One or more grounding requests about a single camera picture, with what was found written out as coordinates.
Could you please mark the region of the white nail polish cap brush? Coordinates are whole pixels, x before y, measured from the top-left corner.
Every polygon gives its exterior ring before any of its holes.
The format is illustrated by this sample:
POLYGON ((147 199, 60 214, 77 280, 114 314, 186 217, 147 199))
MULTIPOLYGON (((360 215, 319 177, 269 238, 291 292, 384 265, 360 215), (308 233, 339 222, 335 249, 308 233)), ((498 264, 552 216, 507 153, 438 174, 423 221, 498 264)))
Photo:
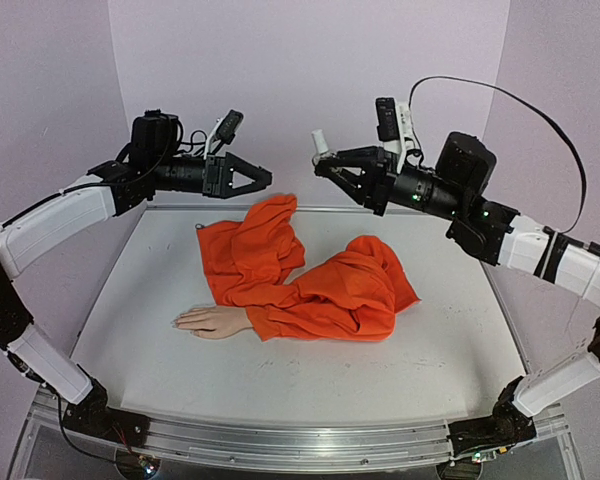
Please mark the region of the white nail polish cap brush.
POLYGON ((329 146, 322 129, 313 130, 311 137, 317 155, 324 155, 329 151, 329 146))

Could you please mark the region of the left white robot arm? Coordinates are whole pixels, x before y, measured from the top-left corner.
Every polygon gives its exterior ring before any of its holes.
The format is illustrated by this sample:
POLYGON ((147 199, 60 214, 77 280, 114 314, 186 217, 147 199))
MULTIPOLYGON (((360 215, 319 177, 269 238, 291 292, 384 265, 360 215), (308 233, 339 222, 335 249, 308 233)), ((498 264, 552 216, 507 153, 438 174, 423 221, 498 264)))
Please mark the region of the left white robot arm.
POLYGON ((77 405, 75 418, 93 436, 111 433, 113 411, 94 398, 95 379, 54 347, 35 324, 13 281, 64 241, 122 216, 159 191, 230 199, 269 187, 271 172, 221 151, 242 121, 242 113, 231 110, 204 141, 196 142, 184 136, 176 115, 148 110, 134 119, 130 140, 115 159, 0 223, 0 349, 77 405))

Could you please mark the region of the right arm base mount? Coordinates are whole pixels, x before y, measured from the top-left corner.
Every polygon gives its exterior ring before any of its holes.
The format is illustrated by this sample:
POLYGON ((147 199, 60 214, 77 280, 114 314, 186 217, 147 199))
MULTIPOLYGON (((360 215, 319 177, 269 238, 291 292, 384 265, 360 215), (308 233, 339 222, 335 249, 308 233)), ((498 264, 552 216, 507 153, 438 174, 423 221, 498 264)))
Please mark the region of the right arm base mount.
POLYGON ((511 381, 500 393, 488 416, 453 421, 448 425, 448 440, 455 459, 475 453, 510 448, 533 440, 536 428, 532 417, 514 405, 514 392, 522 376, 511 381))

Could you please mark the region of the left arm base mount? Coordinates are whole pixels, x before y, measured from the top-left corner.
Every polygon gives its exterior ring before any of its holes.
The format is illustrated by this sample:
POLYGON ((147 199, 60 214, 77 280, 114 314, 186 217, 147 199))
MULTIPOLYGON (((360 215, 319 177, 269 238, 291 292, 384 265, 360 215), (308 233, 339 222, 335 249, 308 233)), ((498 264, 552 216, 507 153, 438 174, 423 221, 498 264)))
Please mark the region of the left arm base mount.
POLYGON ((106 389, 95 379, 92 390, 79 403, 68 403, 61 414, 61 425, 72 432, 118 442, 131 448, 145 445, 150 418, 108 405, 106 389))

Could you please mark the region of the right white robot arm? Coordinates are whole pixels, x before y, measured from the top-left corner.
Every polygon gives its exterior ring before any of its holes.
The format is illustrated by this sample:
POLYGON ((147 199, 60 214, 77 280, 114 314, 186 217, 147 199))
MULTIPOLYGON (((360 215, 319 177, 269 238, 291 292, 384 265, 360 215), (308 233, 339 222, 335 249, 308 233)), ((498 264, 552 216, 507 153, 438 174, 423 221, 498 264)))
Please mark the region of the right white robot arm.
MULTIPOLYGON (((393 203, 448 221, 448 238, 469 256, 529 273, 600 309, 600 245, 572 239, 517 210, 481 195, 495 158, 469 135, 453 132, 443 148, 443 169, 405 162, 404 141, 334 151, 320 130, 312 133, 317 176, 336 184, 378 216, 393 203)), ((527 418, 600 378, 600 317, 588 346, 553 366, 525 376, 509 401, 527 418)))

